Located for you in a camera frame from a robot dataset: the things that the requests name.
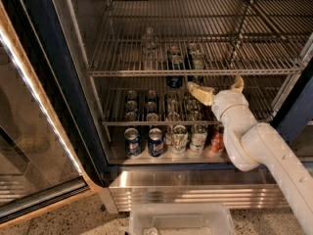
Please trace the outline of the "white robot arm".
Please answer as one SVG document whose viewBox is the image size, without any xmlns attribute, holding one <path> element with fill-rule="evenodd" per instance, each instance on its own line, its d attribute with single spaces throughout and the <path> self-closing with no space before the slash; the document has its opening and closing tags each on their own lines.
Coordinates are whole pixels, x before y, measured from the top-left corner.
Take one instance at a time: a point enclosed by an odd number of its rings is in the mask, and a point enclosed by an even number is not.
<svg viewBox="0 0 313 235">
<path fill-rule="evenodd" d="M 223 124 L 223 142 L 233 165 L 241 171 L 265 165 L 305 234 L 313 235 L 313 177 L 277 130 L 256 120 L 243 94 L 244 87 L 239 76 L 230 89 L 219 92 L 194 82 L 187 84 L 189 92 L 210 106 Z"/>
</svg>

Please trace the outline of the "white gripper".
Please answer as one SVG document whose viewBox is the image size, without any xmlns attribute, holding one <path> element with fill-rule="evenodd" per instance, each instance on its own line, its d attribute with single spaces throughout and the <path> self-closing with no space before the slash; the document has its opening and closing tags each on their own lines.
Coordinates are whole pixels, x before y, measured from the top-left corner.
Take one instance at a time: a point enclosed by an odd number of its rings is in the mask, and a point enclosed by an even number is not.
<svg viewBox="0 0 313 235">
<path fill-rule="evenodd" d="M 248 106 L 248 101 L 242 94 L 245 82 L 240 75 L 235 77 L 231 90 L 220 91 L 215 97 L 212 87 L 200 86 L 194 82 L 189 82 L 187 87 L 189 92 L 202 104 L 212 105 L 211 110 L 217 119 L 221 119 L 222 115 L 232 107 Z"/>
</svg>

